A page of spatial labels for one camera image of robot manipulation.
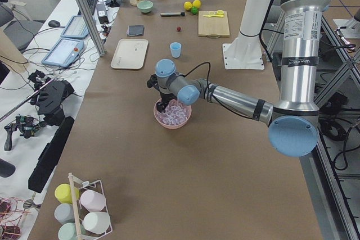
gray chair seat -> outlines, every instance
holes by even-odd
[[[32,41],[34,35],[39,32],[43,25],[41,22],[20,20],[11,22],[4,30],[4,33],[9,37],[13,44],[23,51]]]

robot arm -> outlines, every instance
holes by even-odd
[[[171,60],[160,60],[148,87],[162,97],[162,111],[177,98],[190,105],[199,97],[269,126],[272,146],[288,156],[303,156],[317,144],[319,108],[313,101],[322,11],[330,0],[281,0],[285,13],[280,99],[272,105],[262,99],[207,82],[188,80]]]

yellow cup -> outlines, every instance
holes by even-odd
[[[76,199],[79,199],[80,192],[75,188]],[[69,184],[61,184],[55,189],[55,197],[60,203],[73,203]]]

bowl of ice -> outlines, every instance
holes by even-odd
[[[161,126],[167,129],[178,129],[186,124],[191,116],[191,106],[185,105],[180,101],[172,99],[166,107],[165,112],[159,112],[156,104],[161,101],[159,99],[154,106],[155,119]]]

yellow utensil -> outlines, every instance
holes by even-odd
[[[209,14],[203,14],[204,17],[224,17],[223,10],[209,11]]]

